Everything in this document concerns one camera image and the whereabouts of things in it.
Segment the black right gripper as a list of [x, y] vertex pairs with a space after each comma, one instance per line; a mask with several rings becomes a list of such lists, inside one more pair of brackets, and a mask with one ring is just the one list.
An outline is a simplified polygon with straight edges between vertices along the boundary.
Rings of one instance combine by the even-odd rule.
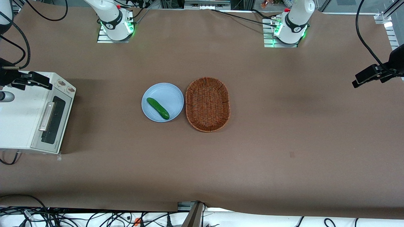
[[7, 86], [13, 82], [13, 88], [25, 90], [26, 86], [38, 86], [52, 90], [50, 78], [37, 72], [20, 73], [17, 69], [4, 69], [3, 67], [14, 67], [11, 62], [0, 58], [0, 86]]

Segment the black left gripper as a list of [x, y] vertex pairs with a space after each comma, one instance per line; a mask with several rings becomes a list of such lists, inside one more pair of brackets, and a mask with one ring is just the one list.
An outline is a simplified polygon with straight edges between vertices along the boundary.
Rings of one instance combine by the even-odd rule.
[[[404, 44], [395, 48], [389, 55], [388, 69], [400, 77], [404, 75]], [[395, 78], [395, 75], [389, 72], [382, 72], [378, 69], [377, 64], [372, 64], [355, 75], [355, 80], [352, 82], [354, 88], [371, 82], [380, 80], [381, 83], [385, 83], [390, 79]]]

